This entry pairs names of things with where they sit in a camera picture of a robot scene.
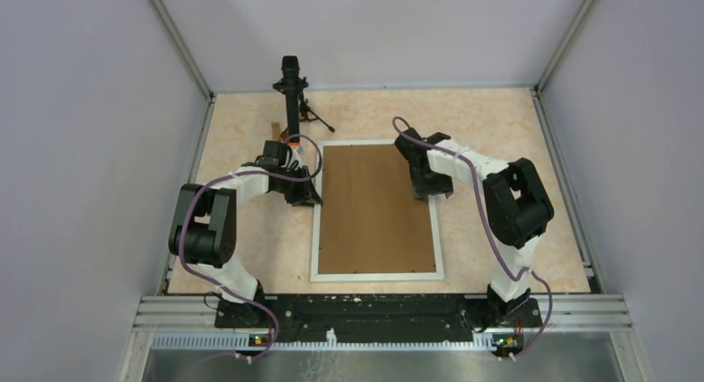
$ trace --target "brown board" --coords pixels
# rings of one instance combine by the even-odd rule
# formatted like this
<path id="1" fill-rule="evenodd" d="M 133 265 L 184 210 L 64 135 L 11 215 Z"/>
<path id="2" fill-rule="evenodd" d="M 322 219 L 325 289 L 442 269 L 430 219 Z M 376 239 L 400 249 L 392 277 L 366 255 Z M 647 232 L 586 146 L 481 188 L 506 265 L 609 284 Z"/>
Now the brown board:
<path id="1" fill-rule="evenodd" d="M 393 144 L 327 145 L 318 274 L 435 272 L 428 204 Z"/>

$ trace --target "black tripod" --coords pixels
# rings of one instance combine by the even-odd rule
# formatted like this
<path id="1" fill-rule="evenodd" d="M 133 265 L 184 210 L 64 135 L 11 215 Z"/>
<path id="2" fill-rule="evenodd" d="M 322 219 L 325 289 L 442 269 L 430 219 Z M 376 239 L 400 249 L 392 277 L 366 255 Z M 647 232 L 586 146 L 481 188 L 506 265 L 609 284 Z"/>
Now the black tripod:
<path id="1" fill-rule="evenodd" d="M 286 96 L 286 122 L 288 126 L 286 130 L 289 135 L 297 135 L 301 132 L 299 127 L 300 122 L 314 122 L 319 120 L 325 125 L 329 131 L 335 132 L 335 129 L 328 125 L 318 114 L 316 114 L 308 105 L 308 100 L 303 96 L 303 89 L 308 87 L 308 81 L 305 77 L 299 77 L 301 72 L 298 66 L 298 57 L 284 56 L 281 60 L 281 72 L 283 77 L 272 87 L 274 90 Z M 313 114 L 314 118 L 310 118 L 308 113 Z M 292 144 L 299 143 L 298 137 L 291 139 Z"/>

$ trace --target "beige tabletop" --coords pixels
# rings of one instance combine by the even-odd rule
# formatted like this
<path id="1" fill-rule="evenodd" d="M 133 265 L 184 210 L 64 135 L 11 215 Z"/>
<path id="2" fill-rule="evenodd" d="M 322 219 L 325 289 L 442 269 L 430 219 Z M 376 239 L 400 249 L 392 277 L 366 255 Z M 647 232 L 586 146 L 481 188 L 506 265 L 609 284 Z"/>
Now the beige tabletop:
<path id="1" fill-rule="evenodd" d="M 316 141 L 393 139 L 391 118 L 403 116 L 421 135 L 442 131 L 459 143 L 497 159 L 530 159 L 555 207 L 535 252 L 534 269 L 556 292 L 587 292 L 589 285 L 528 89 L 403 91 L 307 91 L 310 105 L 332 124 L 301 124 Z M 218 95 L 197 182 L 236 170 L 262 152 L 271 123 L 286 126 L 284 96 L 270 93 Z M 314 150 L 303 144 L 314 169 Z M 472 188 L 438 205 L 445 279 L 416 282 L 311 282 L 312 208 L 293 208 L 278 193 L 237 209 L 235 254 L 267 293 L 486 292 L 497 268 L 477 213 Z M 213 286 L 187 274 L 178 262 L 170 293 L 203 293 Z M 533 283 L 534 291 L 544 291 Z"/>

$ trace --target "gray wall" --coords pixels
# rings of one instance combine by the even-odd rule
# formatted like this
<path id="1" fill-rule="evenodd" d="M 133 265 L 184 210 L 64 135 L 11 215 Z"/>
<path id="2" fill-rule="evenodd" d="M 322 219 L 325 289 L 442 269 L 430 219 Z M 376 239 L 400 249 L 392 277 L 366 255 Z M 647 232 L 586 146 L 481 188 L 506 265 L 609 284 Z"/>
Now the gray wall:
<path id="1" fill-rule="evenodd" d="M 146 0 L 0 0 L 0 380 L 117 376 L 204 106 Z"/>
<path id="2" fill-rule="evenodd" d="M 164 0 L 215 91 L 528 86 L 582 0 Z"/>
<path id="3" fill-rule="evenodd" d="M 704 0 L 601 0 L 547 93 L 658 380 L 702 380 Z"/>

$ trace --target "gray floor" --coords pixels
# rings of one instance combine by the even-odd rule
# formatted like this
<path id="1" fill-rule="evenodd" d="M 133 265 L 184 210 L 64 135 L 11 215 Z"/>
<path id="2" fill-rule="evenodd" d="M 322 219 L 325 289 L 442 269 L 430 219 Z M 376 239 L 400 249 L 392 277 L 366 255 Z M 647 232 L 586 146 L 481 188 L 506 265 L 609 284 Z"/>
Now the gray floor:
<path id="1" fill-rule="evenodd" d="M 621 381 L 607 334 L 549 334 L 516 363 L 479 352 L 274 352 L 255 365 L 212 351 L 153 350 L 144 382 Z"/>

